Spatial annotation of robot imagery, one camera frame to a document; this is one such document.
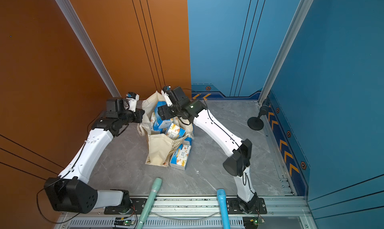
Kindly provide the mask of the aluminium corner post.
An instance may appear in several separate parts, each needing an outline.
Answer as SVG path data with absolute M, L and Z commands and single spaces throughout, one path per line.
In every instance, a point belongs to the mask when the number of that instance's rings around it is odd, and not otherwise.
M 270 93 L 272 86 L 286 60 L 287 55 L 296 39 L 296 36 L 308 14 L 308 11 L 314 0 L 300 0 L 298 7 L 291 20 L 289 28 L 286 32 L 284 40 L 281 44 L 276 59 L 271 67 L 268 77 L 265 81 L 260 97 L 258 99 L 259 106 L 262 106 Z
M 101 57 L 99 56 L 94 44 L 92 43 L 85 27 L 83 26 L 80 18 L 78 17 L 70 0 L 55 0 L 55 2 L 59 6 L 63 15 L 65 16 L 71 29 L 75 33 L 83 49 L 85 50 L 86 54 L 94 65 L 98 74 L 100 75 L 102 81 L 109 90 L 110 94 L 113 97 L 120 97 L 121 94 L 119 90 L 117 89 L 114 81 L 112 80 L 107 68 L 105 67 Z

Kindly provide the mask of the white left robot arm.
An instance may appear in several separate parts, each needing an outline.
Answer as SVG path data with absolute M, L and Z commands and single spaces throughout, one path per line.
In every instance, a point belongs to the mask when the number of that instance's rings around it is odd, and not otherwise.
M 142 122 L 145 112 L 137 108 L 139 98 L 130 92 L 125 98 L 108 99 L 106 111 L 95 120 L 76 156 L 56 178 L 47 179 L 44 191 L 54 211 L 87 214 L 94 209 L 112 208 L 125 214 L 131 209 L 128 191 L 100 191 L 88 183 L 107 145 L 129 124 Z

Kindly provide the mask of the circuit board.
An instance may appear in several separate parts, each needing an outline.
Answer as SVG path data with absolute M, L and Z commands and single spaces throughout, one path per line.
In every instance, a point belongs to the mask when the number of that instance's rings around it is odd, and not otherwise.
M 131 218 L 115 218 L 113 223 L 114 228 L 119 229 L 134 229 L 136 227 L 136 221 Z
M 245 229 L 258 229 L 258 227 L 264 223 L 264 218 L 243 217 L 243 225 Z

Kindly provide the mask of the aluminium corner post right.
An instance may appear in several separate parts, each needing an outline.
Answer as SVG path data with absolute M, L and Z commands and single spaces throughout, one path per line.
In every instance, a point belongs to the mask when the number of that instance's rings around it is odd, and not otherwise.
M 298 7 L 291 20 L 289 28 L 286 32 L 284 40 L 281 44 L 276 59 L 271 67 L 268 77 L 265 81 L 260 97 L 258 99 L 259 106 L 262 106 L 270 93 L 272 86 L 286 60 L 287 55 L 296 39 L 296 36 L 308 14 L 308 11 L 314 0 L 300 0 Z

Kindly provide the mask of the right circuit board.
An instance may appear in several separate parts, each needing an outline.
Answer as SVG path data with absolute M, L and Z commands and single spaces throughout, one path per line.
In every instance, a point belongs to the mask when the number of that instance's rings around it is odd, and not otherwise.
M 243 225 L 245 229 L 258 229 L 258 227 L 264 223 L 264 218 L 243 217 Z

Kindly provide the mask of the black round-base stand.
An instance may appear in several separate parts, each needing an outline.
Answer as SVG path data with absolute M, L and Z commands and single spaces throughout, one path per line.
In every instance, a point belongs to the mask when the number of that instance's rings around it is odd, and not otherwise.
M 247 124 L 248 127 L 254 131 L 260 131 L 264 128 L 264 122 L 261 117 L 265 116 L 269 112 L 269 107 L 267 105 L 263 105 L 260 107 L 259 114 L 257 117 L 251 117 L 248 119 Z

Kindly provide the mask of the aluminium front rail frame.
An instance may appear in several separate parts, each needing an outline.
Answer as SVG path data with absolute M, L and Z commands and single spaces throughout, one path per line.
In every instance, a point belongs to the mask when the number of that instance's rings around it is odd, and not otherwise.
M 61 213 L 55 229 L 119 229 L 115 218 L 137 221 L 147 197 L 132 196 L 131 209 L 119 215 L 116 210 L 95 209 L 88 214 Z M 243 217 L 264 218 L 258 229 L 315 229 L 317 225 L 303 197 L 263 196 L 257 211 L 241 212 L 233 196 L 227 197 L 230 228 L 245 229 Z M 143 226 L 145 229 L 221 229 L 220 206 L 216 196 L 157 196 Z

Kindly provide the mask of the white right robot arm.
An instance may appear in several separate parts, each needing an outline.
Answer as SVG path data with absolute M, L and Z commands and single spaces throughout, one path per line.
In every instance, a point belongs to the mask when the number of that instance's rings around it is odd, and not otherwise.
M 258 196 L 250 177 L 252 142 L 231 133 L 214 117 L 205 102 L 190 100 L 181 87 L 171 89 L 170 86 L 165 86 L 162 96 L 166 105 L 158 109 L 161 119 L 181 118 L 208 134 L 227 156 L 223 167 L 234 177 L 241 211 L 246 214 L 254 212 L 257 209 Z

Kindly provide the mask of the aluminium corner post left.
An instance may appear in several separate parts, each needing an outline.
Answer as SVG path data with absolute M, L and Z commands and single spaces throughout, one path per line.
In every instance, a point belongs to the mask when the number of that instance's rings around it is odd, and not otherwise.
M 71 29 L 75 33 L 83 49 L 85 50 L 86 54 L 94 65 L 98 74 L 100 75 L 102 81 L 109 90 L 110 94 L 113 97 L 120 97 L 121 94 L 119 90 L 117 89 L 114 81 L 112 80 L 107 68 L 105 67 L 101 57 L 99 56 L 94 44 L 92 43 L 85 27 L 83 26 L 80 18 L 78 17 L 70 0 L 55 0 L 55 2 L 59 6 L 63 15 L 65 16 Z

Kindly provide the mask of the cream floral canvas bag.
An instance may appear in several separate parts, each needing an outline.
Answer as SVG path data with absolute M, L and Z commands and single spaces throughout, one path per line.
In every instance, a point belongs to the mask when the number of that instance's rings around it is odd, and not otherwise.
M 151 116 L 155 112 L 158 102 L 165 101 L 164 97 L 155 92 L 142 102 L 142 109 L 145 111 L 142 123 L 137 126 L 140 136 L 147 139 L 148 156 L 145 164 L 158 167 L 168 167 L 172 154 L 179 148 L 182 142 L 187 138 L 193 138 L 193 126 L 187 125 L 187 120 L 176 118 L 176 126 L 186 130 L 186 135 L 180 139 L 171 139 L 165 134 L 154 131 L 151 123 Z

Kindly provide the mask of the left circuit board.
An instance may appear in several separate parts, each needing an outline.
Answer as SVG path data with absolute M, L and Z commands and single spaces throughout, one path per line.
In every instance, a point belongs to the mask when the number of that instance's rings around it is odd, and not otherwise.
M 134 229 L 136 227 L 136 221 L 131 218 L 115 218 L 113 223 L 114 228 L 119 229 Z

